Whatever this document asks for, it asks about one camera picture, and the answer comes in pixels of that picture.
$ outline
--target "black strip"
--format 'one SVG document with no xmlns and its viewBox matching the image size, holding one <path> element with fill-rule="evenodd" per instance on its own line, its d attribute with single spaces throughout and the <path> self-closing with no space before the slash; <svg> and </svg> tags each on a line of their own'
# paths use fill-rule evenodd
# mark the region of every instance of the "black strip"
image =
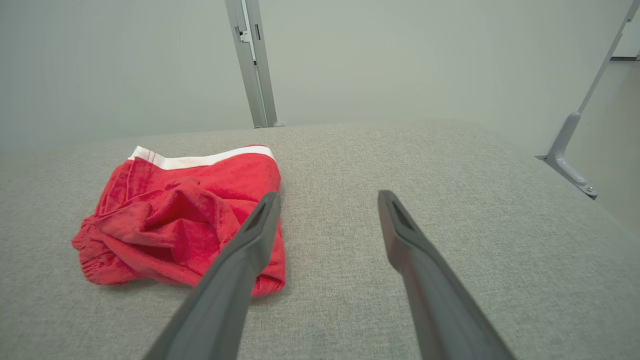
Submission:
<svg viewBox="0 0 640 360">
<path fill-rule="evenodd" d="M 611 61 L 636 61 L 637 56 L 611 56 Z"/>
</svg>

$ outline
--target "crumpled red fabric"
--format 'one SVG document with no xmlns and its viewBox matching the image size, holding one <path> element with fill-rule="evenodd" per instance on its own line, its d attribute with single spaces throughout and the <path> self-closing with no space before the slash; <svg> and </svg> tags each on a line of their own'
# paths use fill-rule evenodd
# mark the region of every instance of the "crumpled red fabric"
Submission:
<svg viewBox="0 0 640 360">
<path fill-rule="evenodd" d="M 95 284 L 150 277 L 194 286 L 262 196 L 273 191 L 280 191 L 280 172 L 264 146 L 173 159 L 138 147 L 115 169 L 72 244 L 84 276 Z M 284 284 L 278 223 L 271 261 L 252 295 Z"/>
</svg>

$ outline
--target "gray textured surface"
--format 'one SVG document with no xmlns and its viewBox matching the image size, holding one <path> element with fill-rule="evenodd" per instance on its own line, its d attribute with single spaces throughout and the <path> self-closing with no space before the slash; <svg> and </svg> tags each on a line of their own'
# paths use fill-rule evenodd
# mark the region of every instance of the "gray textured surface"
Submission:
<svg viewBox="0 0 640 360">
<path fill-rule="evenodd" d="M 38 154 L 0 177 L 0 348 L 136 359 L 187 288 L 85 281 L 70 240 L 136 145 L 197 156 L 263 143 L 282 173 L 287 286 L 254 300 L 240 359 L 415 359 L 377 191 L 393 190 L 520 359 L 640 352 L 640 243 L 544 162 L 454 121 L 153 136 Z"/>
</svg>

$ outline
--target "gray floor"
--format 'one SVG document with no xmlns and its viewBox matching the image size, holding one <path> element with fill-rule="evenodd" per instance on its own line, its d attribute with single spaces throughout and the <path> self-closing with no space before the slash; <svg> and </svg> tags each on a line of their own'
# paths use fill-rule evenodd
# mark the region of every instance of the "gray floor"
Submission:
<svg viewBox="0 0 640 360">
<path fill-rule="evenodd" d="M 597 202 L 640 237 L 640 61 L 611 61 L 567 148 Z"/>
</svg>

